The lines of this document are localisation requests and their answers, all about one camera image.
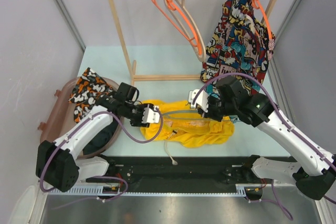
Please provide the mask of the yellow shorts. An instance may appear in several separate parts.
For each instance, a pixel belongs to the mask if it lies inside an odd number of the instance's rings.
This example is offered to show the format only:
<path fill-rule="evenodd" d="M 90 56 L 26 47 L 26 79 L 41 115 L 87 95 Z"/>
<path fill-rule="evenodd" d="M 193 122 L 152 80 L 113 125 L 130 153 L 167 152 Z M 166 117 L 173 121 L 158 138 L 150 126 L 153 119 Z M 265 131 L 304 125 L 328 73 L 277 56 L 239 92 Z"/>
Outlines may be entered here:
<path fill-rule="evenodd" d="M 161 113 L 189 110 L 186 100 L 164 102 L 162 100 L 145 100 L 145 103 L 157 105 Z M 155 138 L 156 141 L 179 142 L 187 148 L 197 148 L 203 145 L 223 144 L 234 134 L 235 126 L 229 117 L 221 122 L 171 120 L 163 117 L 163 127 Z"/>

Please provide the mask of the mint green hanger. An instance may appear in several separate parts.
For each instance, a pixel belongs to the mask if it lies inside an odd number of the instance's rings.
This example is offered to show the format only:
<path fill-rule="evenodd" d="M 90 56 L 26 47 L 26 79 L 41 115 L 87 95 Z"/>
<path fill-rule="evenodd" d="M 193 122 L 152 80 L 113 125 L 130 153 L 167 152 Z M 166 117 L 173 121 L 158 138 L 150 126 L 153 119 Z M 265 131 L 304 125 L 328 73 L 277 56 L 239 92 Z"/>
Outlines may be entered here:
<path fill-rule="evenodd" d="M 203 118 L 196 111 L 192 110 L 180 110 L 165 112 L 162 114 L 164 118 L 171 120 L 192 120 L 192 121 L 210 121 L 210 118 Z"/>

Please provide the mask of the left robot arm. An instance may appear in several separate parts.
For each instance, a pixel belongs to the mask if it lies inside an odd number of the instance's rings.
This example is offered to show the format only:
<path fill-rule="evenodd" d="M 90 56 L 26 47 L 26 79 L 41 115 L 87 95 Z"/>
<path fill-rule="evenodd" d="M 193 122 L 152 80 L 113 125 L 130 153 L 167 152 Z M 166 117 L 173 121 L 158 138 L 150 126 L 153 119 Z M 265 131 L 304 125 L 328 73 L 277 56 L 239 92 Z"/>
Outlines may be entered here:
<path fill-rule="evenodd" d="M 132 126 L 149 126 L 149 110 L 153 105 L 133 100 L 137 88 L 121 83 L 116 91 L 102 94 L 93 108 L 71 130 L 55 139 L 40 143 L 36 175 L 40 189 L 49 192 L 57 188 L 66 192 L 80 180 L 100 177 L 105 182 L 115 178 L 116 169 L 101 157 L 79 159 L 79 154 L 93 138 L 120 118 L 129 119 Z"/>

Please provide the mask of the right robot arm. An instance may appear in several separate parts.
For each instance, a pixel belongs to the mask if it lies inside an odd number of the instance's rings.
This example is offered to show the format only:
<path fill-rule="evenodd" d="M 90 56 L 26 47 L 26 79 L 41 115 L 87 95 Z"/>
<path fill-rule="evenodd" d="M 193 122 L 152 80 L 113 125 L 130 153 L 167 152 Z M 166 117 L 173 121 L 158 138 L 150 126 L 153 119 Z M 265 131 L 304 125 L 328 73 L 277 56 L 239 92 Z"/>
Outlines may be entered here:
<path fill-rule="evenodd" d="M 215 121 L 236 115 L 241 122 L 266 133 L 295 159 L 294 162 L 282 162 L 252 155 L 242 169 L 245 181 L 254 183 L 259 178 L 278 180 L 295 185 L 308 198 L 324 198 L 335 182 L 335 155 L 300 131 L 266 90 L 250 95 L 237 77 L 260 85 L 248 74 L 222 74 L 190 93 L 191 107 L 196 108 L 202 117 Z"/>

